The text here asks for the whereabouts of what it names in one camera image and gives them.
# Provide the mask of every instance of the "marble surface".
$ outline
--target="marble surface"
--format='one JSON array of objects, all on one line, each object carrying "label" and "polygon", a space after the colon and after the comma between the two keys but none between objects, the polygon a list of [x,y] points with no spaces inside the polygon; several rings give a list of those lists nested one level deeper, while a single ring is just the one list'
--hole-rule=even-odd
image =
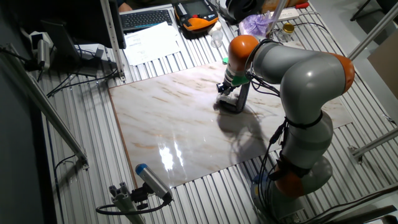
[{"label": "marble surface", "polygon": [[[265,154],[284,120],[280,99],[251,88],[241,114],[220,110],[216,84],[225,68],[216,62],[109,89],[138,186],[141,163],[175,187]],[[339,99],[323,109],[334,128],[352,122]]]}]

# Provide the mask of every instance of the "keyboard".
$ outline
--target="keyboard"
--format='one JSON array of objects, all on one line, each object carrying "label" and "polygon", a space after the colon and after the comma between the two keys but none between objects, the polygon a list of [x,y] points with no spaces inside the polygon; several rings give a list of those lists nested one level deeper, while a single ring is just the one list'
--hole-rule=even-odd
[{"label": "keyboard", "polygon": [[172,25],[172,18],[168,10],[133,12],[120,15],[120,17],[122,19],[123,32],[125,33],[149,28],[162,22]]}]

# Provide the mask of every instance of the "blue cap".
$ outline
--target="blue cap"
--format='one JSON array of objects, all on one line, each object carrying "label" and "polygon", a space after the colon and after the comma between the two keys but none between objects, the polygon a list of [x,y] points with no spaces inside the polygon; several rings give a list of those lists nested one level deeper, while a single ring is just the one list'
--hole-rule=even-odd
[{"label": "blue cap", "polygon": [[138,175],[140,175],[141,172],[142,172],[146,167],[148,167],[147,164],[138,164],[138,165],[136,166],[136,173],[137,173]]}]

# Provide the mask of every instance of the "plastic bag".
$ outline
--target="plastic bag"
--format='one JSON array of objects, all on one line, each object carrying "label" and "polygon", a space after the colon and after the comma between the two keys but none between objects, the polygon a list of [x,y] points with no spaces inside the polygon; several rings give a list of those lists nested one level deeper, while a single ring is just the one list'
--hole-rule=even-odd
[{"label": "plastic bag", "polygon": [[272,22],[269,11],[265,14],[247,16],[239,23],[241,35],[266,37],[268,24]]}]

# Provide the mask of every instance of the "document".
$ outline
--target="document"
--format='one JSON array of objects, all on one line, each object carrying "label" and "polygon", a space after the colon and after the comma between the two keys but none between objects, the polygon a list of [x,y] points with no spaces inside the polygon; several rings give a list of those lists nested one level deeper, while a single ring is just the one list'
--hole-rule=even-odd
[{"label": "document", "polygon": [[180,51],[178,32],[163,22],[154,27],[124,36],[129,65],[139,65]]}]

